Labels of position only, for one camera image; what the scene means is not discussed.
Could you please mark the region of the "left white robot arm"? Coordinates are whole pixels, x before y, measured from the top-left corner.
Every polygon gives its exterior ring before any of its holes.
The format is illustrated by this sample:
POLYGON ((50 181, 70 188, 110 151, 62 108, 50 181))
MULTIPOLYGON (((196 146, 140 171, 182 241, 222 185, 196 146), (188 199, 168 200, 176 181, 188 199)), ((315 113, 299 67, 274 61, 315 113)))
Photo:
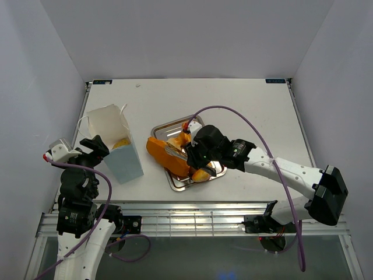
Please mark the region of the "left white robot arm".
POLYGON ((55 279, 94 279, 107 242, 124 225, 120 206, 97 206, 99 180, 94 167, 109 155, 99 135, 73 149, 65 139, 50 147, 52 165, 63 169, 58 197, 58 265, 55 279))

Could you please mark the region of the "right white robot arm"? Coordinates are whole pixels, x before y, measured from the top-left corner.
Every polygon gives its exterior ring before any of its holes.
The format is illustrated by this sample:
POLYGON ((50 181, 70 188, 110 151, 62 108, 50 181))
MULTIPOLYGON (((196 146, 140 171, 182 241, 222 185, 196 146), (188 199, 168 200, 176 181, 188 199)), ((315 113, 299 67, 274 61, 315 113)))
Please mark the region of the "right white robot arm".
POLYGON ((213 125, 191 122, 183 128, 191 136, 186 144, 187 164, 211 176, 210 162, 223 167, 255 174, 296 190, 300 197, 288 201, 274 200, 263 214, 244 220, 248 233, 274 233, 284 226, 304 219, 313 219, 328 226, 337 225, 348 190, 340 170, 307 167, 277 158, 243 139, 229 140, 213 125))

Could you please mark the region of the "large orange long loaf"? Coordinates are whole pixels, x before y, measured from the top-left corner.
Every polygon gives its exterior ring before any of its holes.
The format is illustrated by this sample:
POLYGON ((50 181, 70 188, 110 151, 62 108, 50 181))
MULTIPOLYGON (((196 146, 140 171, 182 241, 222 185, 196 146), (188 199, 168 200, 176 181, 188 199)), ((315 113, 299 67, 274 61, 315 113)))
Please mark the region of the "large orange long loaf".
POLYGON ((166 142, 149 137, 146 143, 148 153, 163 168, 180 177, 188 177, 190 167, 187 162, 166 152, 166 142))

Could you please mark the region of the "silver metal tongs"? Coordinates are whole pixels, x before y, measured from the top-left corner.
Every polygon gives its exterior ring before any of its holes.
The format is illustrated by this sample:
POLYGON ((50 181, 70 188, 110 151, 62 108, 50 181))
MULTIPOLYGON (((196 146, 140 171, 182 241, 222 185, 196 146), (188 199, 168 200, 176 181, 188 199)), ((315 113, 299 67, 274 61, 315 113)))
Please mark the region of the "silver metal tongs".
MULTIPOLYGON (((177 150, 174 146, 166 146, 165 148, 165 151, 167 154, 171 155, 171 156, 175 156, 177 158, 180 158, 184 161, 187 161, 188 160, 188 156, 186 153, 180 151, 180 150, 177 150)), ((208 165, 206 165, 205 167, 195 167, 195 166, 192 166, 194 169, 202 169, 204 172, 207 172, 208 174, 210 174, 211 176, 213 177, 216 177, 216 171, 214 168, 212 167, 209 167, 208 165)))

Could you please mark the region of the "herb speckled bread slice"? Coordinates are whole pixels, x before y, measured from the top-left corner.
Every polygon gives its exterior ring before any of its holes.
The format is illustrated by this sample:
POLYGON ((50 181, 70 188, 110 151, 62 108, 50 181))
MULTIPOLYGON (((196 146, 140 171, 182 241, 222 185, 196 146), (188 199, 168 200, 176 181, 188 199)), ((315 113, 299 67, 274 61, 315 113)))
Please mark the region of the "herb speckled bread slice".
POLYGON ((117 148, 120 148, 122 146, 127 146, 127 145, 130 145, 130 144, 131 144, 131 141, 128 138, 123 138, 120 141, 118 141, 117 143, 115 143, 114 146, 112 147, 112 149, 117 149, 117 148))

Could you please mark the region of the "orange twisted braided bread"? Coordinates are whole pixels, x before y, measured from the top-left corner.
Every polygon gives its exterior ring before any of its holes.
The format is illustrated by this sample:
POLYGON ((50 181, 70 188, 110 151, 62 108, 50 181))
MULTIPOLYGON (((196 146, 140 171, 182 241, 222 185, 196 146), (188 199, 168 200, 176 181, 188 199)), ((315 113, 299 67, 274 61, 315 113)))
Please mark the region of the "orange twisted braided bread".
POLYGON ((185 122, 182 124, 182 131, 175 137, 175 143, 179 147, 184 147, 186 144, 191 142, 191 134, 187 130, 188 123, 185 122))

